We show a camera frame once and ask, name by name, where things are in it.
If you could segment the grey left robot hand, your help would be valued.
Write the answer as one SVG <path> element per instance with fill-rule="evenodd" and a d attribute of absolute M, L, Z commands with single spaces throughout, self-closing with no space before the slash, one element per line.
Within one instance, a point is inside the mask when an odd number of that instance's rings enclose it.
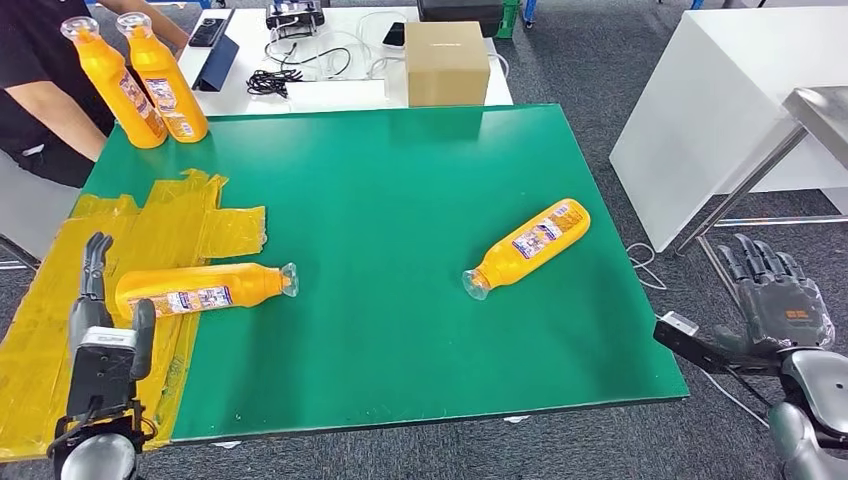
<path fill-rule="evenodd" d="M 83 256 L 79 296 L 74 301 L 69 317 L 69 353 L 71 360 L 90 327 L 113 328 L 114 322 L 105 303 L 103 280 L 106 252 L 113 238 L 95 232 L 87 241 Z M 150 299 L 139 300 L 134 307 L 132 328 L 137 333 L 136 353 L 131 367 L 131 379 L 145 379 L 151 371 L 152 348 L 156 313 Z"/>

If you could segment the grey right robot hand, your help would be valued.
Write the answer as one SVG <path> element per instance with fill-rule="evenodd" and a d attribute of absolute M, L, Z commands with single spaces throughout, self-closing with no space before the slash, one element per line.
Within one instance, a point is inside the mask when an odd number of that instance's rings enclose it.
<path fill-rule="evenodd" d="M 718 344 L 760 358 L 777 358 L 789 349 L 831 349 L 835 327 L 816 282 L 791 255 L 744 234 L 735 238 L 743 258 L 728 246 L 717 249 L 727 262 L 746 331 L 740 335 L 717 325 Z"/>

